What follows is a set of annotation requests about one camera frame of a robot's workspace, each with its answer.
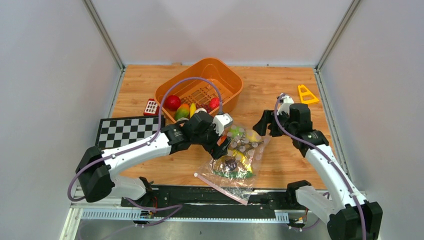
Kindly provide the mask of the red orange peach toy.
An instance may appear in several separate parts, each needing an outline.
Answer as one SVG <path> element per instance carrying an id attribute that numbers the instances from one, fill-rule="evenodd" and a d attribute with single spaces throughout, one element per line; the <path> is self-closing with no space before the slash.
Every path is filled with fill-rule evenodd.
<path id="1" fill-rule="evenodd" d="M 220 137 L 220 139 L 217 141 L 217 145 L 219 145 L 219 146 L 221 146 L 221 145 L 223 145 L 223 144 L 227 144 L 227 143 L 229 143 L 231 140 L 230 139 L 228 139 L 228 136 L 227 135 L 223 135 L 223 136 L 221 136 Z"/>

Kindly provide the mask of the yellow pear toy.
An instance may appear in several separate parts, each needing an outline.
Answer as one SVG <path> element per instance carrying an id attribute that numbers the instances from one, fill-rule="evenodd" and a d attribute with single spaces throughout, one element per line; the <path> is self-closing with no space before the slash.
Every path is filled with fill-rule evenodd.
<path id="1" fill-rule="evenodd" d="M 251 143 L 259 143 L 262 141 L 262 137 L 252 129 L 247 129 L 245 136 Z"/>

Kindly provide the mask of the brown longan cluster toy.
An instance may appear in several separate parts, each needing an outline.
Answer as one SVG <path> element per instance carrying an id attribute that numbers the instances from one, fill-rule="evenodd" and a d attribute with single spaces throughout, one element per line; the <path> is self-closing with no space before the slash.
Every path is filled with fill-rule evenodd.
<path id="1" fill-rule="evenodd" d="M 237 137 L 231 140 L 229 149 L 233 151 L 239 151 L 244 155 L 253 156 L 255 149 L 259 148 L 263 143 L 263 138 L 261 142 L 249 142 L 249 140 L 246 138 L 246 132 L 244 132 L 243 137 Z"/>

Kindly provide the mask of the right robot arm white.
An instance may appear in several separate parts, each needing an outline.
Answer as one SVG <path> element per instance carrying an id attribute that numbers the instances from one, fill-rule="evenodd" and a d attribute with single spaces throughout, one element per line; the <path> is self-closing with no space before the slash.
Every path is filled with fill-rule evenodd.
<path id="1" fill-rule="evenodd" d="M 286 135 L 293 146 L 315 168 L 325 184 L 325 197 L 306 180 L 288 184 L 286 204 L 292 209 L 304 206 L 326 224 L 332 240 L 378 240 L 383 217 L 378 202 L 370 202 L 347 177 L 325 135 L 313 128 L 311 111 L 303 103 L 283 103 L 264 110 L 253 127 L 260 136 Z"/>

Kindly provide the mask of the yellow banana toy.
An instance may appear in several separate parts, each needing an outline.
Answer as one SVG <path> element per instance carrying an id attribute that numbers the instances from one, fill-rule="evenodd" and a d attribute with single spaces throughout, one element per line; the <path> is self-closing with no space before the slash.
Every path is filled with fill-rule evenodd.
<path id="1" fill-rule="evenodd" d="M 232 156 L 240 163 L 240 169 L 246 173 L 253 173 L 253 168 L 250 159 L 240 151 L 235 150 Z"/>

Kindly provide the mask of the orange plastic basket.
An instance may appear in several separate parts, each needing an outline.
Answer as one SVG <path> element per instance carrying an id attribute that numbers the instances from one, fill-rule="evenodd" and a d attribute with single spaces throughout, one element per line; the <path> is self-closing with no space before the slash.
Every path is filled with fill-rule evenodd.
<path id="1" fill-rule="evenodd" d="M 236 108 L 240 93 L 244 87 L 243 80 L 224 62 L 211 57 L 198 61 L 160 85 L 154 95 L 156 102 L 160 104 L 165 93 L 172 86 L 190 77 L 207 79 L 218 88 L 223 100 L 222 111 L 224 113 L 229 113 Z M 218 97 L 216 90 L 209 83 L 198 79 L 179 84 L 171 90 L 169 95 L 178 96 L 182 104 L 188 104 L 190 106 L 194 103 L 197 107 L 208 105 L 212 98 Z M 217 107 L 209 112 L 209 114 L 214 116 L 218 112 L 219 108 Z"/>

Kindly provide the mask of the clear zip top bag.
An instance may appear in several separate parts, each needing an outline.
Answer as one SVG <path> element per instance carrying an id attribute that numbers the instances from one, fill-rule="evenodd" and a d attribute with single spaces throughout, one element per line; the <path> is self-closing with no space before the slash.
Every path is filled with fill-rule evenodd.
<path id="1" fill-rule="evenodd" d="M 242 205 L 248 205 L 262 157 L 271 140 L 251 128 L 233 124 L 224 135 L 230 138 L 227 154 L 201 165 L 194 176 Z"/>

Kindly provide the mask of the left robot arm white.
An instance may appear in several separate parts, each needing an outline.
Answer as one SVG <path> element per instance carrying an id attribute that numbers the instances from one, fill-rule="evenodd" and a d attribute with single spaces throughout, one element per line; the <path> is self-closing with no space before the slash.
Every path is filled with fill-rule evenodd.
<path id="1" fill-rule="evenodd" d="M 218 141 L 232 124 L 233 118 L 228 113 L 211 116 L 200 111 L 189 120 L 169 124 L 152 136 L 121 147 L 100 150 L 92 146 L 85 151 L 71 183 L 79 182 L 83 192 L 80 200 L 88 203 L 115 196 L 135 200 L 142 207 L 149 206 L 153 193 L 148 182 L 142 177 L 123 177 L 121 172 L 151 159 L 185 151 L 192 145 L 202 146 L 217 160 L 228 153 L 231 139 Z"/>

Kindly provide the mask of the green apple toy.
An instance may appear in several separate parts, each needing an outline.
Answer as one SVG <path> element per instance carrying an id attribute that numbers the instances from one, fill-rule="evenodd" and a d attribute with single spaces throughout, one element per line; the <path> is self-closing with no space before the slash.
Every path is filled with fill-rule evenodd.
<path id="1" fill-rule="evenodd" d="M 227 132 L 227 136 L 231 138 L 241 138 L 245 133 L 245 129 L 237 125 L 232 125 Z"/>

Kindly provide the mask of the green cucumber toy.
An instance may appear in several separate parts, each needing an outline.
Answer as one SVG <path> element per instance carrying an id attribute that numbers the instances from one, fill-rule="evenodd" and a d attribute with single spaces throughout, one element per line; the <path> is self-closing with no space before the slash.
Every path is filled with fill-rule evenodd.
<path id="1" fill-rule="evenodd" d="M 215 175 L 228 179 L 248 179 L 254 176 L 251 171 L 222 171 L 213 170 Z"/>

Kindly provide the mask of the dark purple fig toy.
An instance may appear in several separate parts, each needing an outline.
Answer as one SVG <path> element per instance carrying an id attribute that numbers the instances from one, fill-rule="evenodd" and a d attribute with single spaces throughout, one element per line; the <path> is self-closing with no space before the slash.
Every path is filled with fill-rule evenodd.
<path id="1" fill-rule="evenodd" d="M 238 164 L 235 158 L 228 158 L 224 161 L 224 167 L 226 171 L 234 171 L 237 168 Z"/>

